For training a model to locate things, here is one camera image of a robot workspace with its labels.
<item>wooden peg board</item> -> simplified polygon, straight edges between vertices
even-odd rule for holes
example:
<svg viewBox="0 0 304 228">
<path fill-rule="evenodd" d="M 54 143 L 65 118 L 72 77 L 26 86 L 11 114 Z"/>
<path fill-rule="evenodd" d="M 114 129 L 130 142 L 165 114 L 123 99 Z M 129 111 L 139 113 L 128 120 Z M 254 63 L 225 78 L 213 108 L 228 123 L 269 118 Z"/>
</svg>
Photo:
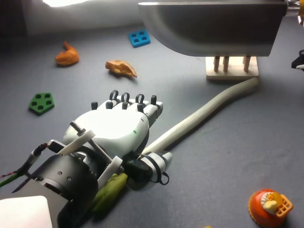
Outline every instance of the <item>wooden peg board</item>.
<svg viewBox="0 0 304 228">
<path fill-rule="evenodd" d="M 223 58 L 219 60 L 218 72 L 214 72 L 214 57 L 206 57 L 206 79 L 208 80 L 248 80 L 258 77 L 257 58 L 251 57 L 249 71 L 244 71 L 243 57 L 230 57 L 228 72 L 223 71 Z"/>
</svg>

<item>blue square toy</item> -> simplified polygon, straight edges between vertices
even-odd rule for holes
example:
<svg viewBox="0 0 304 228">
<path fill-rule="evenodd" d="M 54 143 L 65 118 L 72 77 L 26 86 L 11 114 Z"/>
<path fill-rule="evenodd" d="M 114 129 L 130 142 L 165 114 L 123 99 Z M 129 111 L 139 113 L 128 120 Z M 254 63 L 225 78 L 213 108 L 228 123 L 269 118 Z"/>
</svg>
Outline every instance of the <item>blue square toy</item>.
<svg viewBox="0 0 304 228">
<path fill-rule="evenodd" d="M 133 48 L 150 44 L 150 38 L 146 30 L 141 30 L 129 34 L 129 39 Z"/>
</svg>

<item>back of robotic hand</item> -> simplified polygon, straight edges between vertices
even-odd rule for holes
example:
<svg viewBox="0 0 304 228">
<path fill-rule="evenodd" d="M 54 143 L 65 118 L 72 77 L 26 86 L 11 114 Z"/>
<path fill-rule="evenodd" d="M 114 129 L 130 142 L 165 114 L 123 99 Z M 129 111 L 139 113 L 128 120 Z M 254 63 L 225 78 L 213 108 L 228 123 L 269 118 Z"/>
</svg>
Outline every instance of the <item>back of robotic hand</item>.
<svg viewBox="0 0 304 228">
<path fill-rule="evenodd" d="M 1 224 L 14 228 L 73 227 L 92 206 L 98 192 L 114 173 L 125 173 L 127 184 L 140 190 L 155 183 L 166 185 L 165 172 L 171 153 L 145 153 L 149 128 L 162 113 L 156 96 L 145 101 L 139 94 L 110 94 L 109 100 L 70 123 L 63 143 L 51 140 L 35 149 L 16 175 L 28 178 L 7 199 L 0 200 Z M 49 148 L 56 155 L 47 159 L 32 174 L 28 172 L 42 151 Z M 168 179 L 164 183 L 162 176 Z M 15 208 L 28 214 L 24 220 L 11 219 Z"/>
</svg>

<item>gray table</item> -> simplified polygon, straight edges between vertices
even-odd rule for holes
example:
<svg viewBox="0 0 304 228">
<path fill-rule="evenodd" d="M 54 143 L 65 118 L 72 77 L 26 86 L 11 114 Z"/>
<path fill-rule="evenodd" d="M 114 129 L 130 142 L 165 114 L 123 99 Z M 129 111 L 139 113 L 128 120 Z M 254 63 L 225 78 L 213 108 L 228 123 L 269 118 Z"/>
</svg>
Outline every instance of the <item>gray table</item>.
<svg viewBox="0 0 304 228">
<path fill-rule="evenodd" d="M 170 183 L 146 192 L 128 191 L 108 216 L 84 228 L 255 228 L 247 212 L 250 195 L 273 188 L 293 203 L 285 227 L 304 225 L 304 73 L 291 62 L 304 49 L 304 30 L 285 18 L 270 57 L 258 58 L 260 90 L 224 107 L 171 149 Z M 132 96 L 153 94 L 164 111 L 150 131 L 153 142 L 230 85 L 205 80 L 205 58 L 175 53 L 156 39 L 132 48 L 137 28 L 83 31 L 30 38 L 0 57 L 0 173 L 18 168 L 37 145 L 61 140 L 68 124 L 102 103 L 113 89 Z M 57 68 L 64 40 L 80 62 Z M 136 80 L 108 74 L 105 62 L 123 59 Z M 37 117 L 28 104 L 38 92 L 52 92 L 55 108 Z M 46 158 L 46 151 L 31 170 Z M 0 197 L 21 180 L 0 189 Z"/>
</svg>

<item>white wall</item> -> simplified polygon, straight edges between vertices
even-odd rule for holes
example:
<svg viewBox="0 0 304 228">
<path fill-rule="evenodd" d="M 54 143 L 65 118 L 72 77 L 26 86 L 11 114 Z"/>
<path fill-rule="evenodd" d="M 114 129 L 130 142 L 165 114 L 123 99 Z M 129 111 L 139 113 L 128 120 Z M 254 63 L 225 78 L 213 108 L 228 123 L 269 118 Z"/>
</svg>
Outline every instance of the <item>white wall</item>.
<svg viewBox="0 0 304 228">
<path fill-rule="evenodd" d="M 23 0 L 29 35 L 117 27 L 141 23 L 140 0 L 91 0 L 83 3 L 50 7 L 42 0 Z"/>
</svg>

